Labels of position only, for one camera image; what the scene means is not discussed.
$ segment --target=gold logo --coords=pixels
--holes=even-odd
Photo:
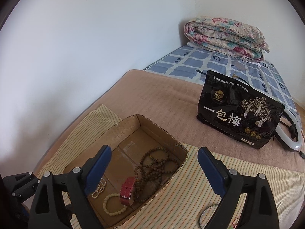
[[[216,90],[214,94],[214,99],[221,102],[224,96],[225,94],[221,90]]]
[[[250,127],[246,127],[245,132],[246,132],[246,133],[250,133],[250,132],[251,132]]]

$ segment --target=white bead necklace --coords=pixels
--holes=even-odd
[[[104,203],[103,203],[103,209],[104,209],[105,213],[110,215],[110,216],[114,216],[114,215],[118,215],[118,214],[124,213],[127,210],[127,206],[125,206],[125,205],[124,205],[124,208],[122,208],[121,210],[119,210],[117,212],[114,212],[114,213],[110,213],[107,210],[107,208],[106,208],[107,201],[109,200],[109,198],[114,197],[114,196],[120,196],[120,194],[112,193],[112,194],[107,195],[106,198],[104,199]]]
[[[104,178],[102,178],[100,180],[96,190],[92,193],[92,198],[93,199],[97,199],[99,197],[100,193],[104,191],[106,184],[107,184],[106,180]]]

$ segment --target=blue checkered bed sheet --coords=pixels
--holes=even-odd
[[[285,104],[301,124],[300,116],[292,97],[274,65],[263,61],[259,65],[245,62],[218,52],[182,46],[157,62],[147,66],[145,71],[204,84],[206,73],[213,70],[221,74],[233,74],[246,80],[253,88]]]

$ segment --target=watch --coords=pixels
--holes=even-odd
[[[132,205],[134,201],[131,196],[134,185],[135,185],[135,177],[129,177],[125,180],[120,191],[121,204],[128,207]]]

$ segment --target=striped sheet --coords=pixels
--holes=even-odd
[[[72,131],[67,140],[52,159],[40,170],[60,174],[74,158],[85,150],[103,132],[121,119],[102,105],[92,111]],[[147,203],[141,211],[119,226],[123,228],[200,228],[198,219],[201,212],[213,204],[220,202],[208,183],[198,161],[198,148],[184,144],[189,156],[184,166],[175,174],[169,184]],[[234,168],[242,175],[256,176],[264,173],[270,183],[276,202],[280,228],[289,228],[296,219],[305,193],[305,174],[277,167],[255,164],[222,154],[212,153],[216,159],[222,160],[227,168]],[[65,204],[70,203],[63,192]],[[246,195],[243,194],[237,205],[232,220],[239,218]],[[79,229],[77,218],[72,216],[73,228]]]
[[[55,175],[62,174],[64,168],[73,159],[120,121],[121,119],[104,105],[90,112],[71,132],[50,161],[39,171],[37,177],[41,178],[46,171],[52,171]]]

